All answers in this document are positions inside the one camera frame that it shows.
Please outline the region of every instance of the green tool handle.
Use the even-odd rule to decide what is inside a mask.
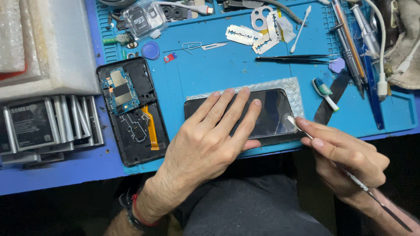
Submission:
[[[112,38],[112,39],[103,39],[102,42],[103,44],[107,44],[107,43],[115,43],[118,41],[117,41],[117,38]]]

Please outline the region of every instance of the paper clip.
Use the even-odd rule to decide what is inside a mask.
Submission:
[[[182,44],[182,49],[184,49],[185,51],[187,51],[187,52],[189,52],[189,53],[191,53],[192,54],[192,52],[190,52],[190,51],[188,51],[187,49],[190,49],[190,50],[192,50],[192,49],[196,49],[196,48],[199,48],[199,47],[201,47],[201,42],[186,42],[186,43],[183,43]]]

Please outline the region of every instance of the orange flex cable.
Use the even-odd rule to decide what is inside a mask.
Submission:
[[[365,73],[363,72],[362,65],[360,64],[359,54],[356,52],[356,49],[355,49],[354,44],[353,44],[353,40],[350,37],[350,31],[349,31],[349,26],[347,25],[347,21],[344,20],[343,12],[339,8],[339,6],[335,5],[335,8],[336,8],[338,17],[340,18],[340,21],[342,23],[344,23],[344,25],[343,25],[344,33],[346,34],[347,42],[349,43],[350,50],[352,51],[352,54],[353,54],[353,57],[354,57],[354,62],[356,63],[356,67],[357,67],[357,70],[359,71],[359,75],[360,75],[360,77],[364,77]]]
[[[149,113],[149,106],[147,104],[142,106],[142,111],[149,117],[149,125],[147,128],[149,129],[150,144],[152,145],[152,148],[150,150],[159,150],[159,145],[157,142],[158,139],[156,137],[155,122],[153,120],[152,114]]]

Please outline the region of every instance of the gray cable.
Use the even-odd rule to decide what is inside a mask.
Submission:
[[[276,2],[274,0],[255,0],[255,1],[263,2],[263,3],[268,3],[268,4],[272,4],[272,5],[278,6],[281,9],[283,9],[285,12],[287,12],[287,14],[289,14],[289,16],[291,16],[293,18],[293,20],[296,21],[298,24],[300,24],[302,22],[302,20],[299,17],[297,17],[293,13],[293,11],[290,10],[290,8],[286,7],[285,5],[283,5],[283,4],[279,3],[279,2]]]

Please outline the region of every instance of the tweezers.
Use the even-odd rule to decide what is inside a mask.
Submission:
[[[330,63],[336,60],[316,60],[311,58],[325,58],[336,54],[310,54],[310,55],[290,55],[290,56],[277,56],[277,57],[256,57],[255,60],[272,60],[276,62],[295,62],[295,63]]]

